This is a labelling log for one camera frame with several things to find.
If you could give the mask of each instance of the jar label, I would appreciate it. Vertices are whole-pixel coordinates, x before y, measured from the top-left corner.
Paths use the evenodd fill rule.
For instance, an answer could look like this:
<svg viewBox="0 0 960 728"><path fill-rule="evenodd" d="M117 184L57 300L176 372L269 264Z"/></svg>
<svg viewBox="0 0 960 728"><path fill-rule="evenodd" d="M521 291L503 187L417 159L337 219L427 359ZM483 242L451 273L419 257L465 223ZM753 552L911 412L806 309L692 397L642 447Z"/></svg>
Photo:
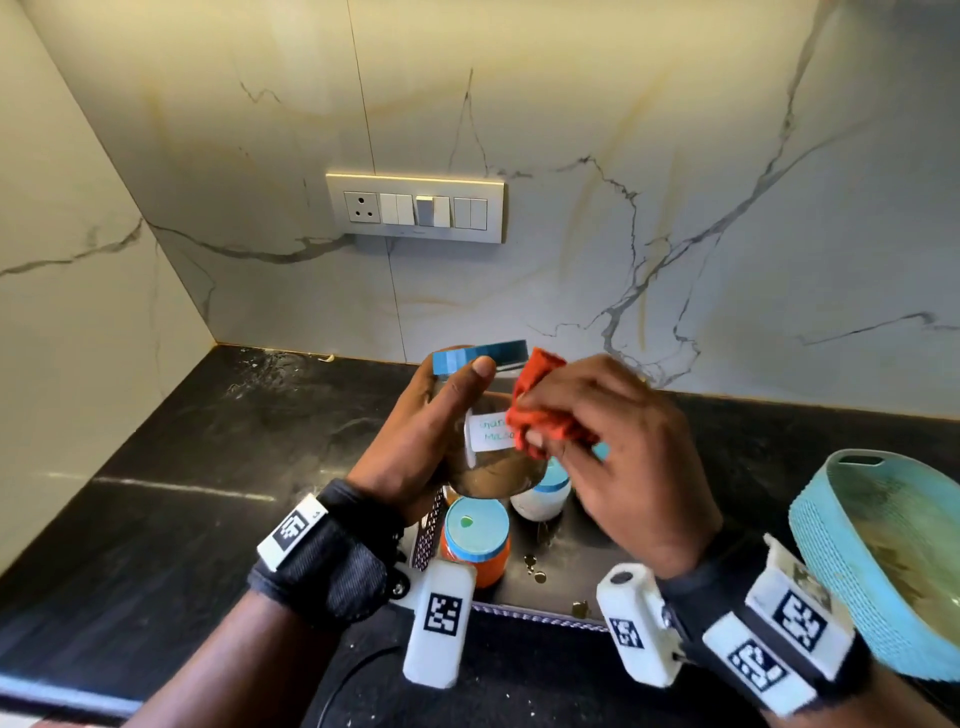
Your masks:
<svg viewBox="0 0 960 728"><path fill-rule="evenodd" d="M493 412L489 415L470 415L467 418L470 449L488 452L514 446L514 433L507 427L507 413Z"/></svg>

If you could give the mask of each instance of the orange cloth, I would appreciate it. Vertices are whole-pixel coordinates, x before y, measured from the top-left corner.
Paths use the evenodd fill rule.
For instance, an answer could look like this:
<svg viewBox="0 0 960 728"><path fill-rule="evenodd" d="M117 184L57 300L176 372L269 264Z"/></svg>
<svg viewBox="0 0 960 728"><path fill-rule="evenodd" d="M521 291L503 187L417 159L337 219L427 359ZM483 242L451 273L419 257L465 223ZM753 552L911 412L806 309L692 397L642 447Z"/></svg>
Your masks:
<svg viewBox="0 0 960 728"><path fill-rule="evenodd" d="M507 410L507 426L514 432L514 446L531 457L546 460L549 457L540 448L535 448L526 440L527 430L533 427L551 440L579 440L587 446L600 441L596 435L578 423L565 412L549 410L525 410L516 406L516 399L531 390L541 379L555 369L566 366L566 359L554 353L534 347L530 359L520 372L514 385L514 399Z"/></svg>

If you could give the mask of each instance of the plastic basket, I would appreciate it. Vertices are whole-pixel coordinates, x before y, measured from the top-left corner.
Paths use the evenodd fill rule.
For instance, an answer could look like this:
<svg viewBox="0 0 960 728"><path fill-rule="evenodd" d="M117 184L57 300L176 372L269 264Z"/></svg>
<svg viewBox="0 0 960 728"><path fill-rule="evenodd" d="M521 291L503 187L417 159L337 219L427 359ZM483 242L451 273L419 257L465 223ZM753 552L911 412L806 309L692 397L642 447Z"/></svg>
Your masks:
<svg viewBox="0 0 960 728"><path fill-rule="evenodd" d="M791 504L790 529L881 663L960 680L960 485L893 452L840 450Z"/></svg>

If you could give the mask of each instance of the blue jar lid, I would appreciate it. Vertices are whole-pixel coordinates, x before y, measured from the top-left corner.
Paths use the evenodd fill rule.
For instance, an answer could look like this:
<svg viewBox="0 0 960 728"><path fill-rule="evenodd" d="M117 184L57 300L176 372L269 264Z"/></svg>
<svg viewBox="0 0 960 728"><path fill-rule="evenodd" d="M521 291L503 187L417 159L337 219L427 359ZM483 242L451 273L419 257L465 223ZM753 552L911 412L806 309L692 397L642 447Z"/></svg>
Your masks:
<svg viewBox="0 0 960 728"><path fill-rule="evenodd" d="M434 352L433 373L435 376L450 376L477 356L489 356L499 368L522 364L530 358L530 353L527 351L527 342L524 339L451 349L449 352Z"/></svg>
<svg viewBox="0 0 960 728"><path fill-rule="evenodd" d="M444 533L451 554L480 564L503 550L510 535L510 516L499 500L457 498L446 512Z"/></svg>
<svg viewBox="0 0 960 728"><path fill-rule="evenodd" d="M570 476L566 474L564 466L560 464L557 458L551 457L546 466L546 473L543 474L542 480L537 483L534 490L539 493L556 493L569 482Z"/></svg>

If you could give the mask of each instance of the hand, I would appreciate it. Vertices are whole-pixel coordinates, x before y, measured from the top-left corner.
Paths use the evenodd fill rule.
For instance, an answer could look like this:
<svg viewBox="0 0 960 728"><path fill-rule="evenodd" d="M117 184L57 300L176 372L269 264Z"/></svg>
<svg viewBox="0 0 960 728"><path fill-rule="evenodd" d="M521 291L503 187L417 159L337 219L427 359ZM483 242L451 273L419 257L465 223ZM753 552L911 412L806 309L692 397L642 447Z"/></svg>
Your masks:
<svg viewBox="0 0 960 728"><path fill-rule="evenodd" d="M496 364L480 356L450 377L431 401L436 378L431 354L414 373L390 417L353 466L347 481L395 509L408 524L426 515L436 487L427 482L446 452L453 424L480 399Z"/></svg>
<svg viewBox="0 0 960 728"><path fill-rule="evenodd" d="M605 354L543 378L518 403L568 412L610 445L606 462L584 446L531 430L560 460L601 528L661 578L693 569L723 518L683 413Z"/></svg>

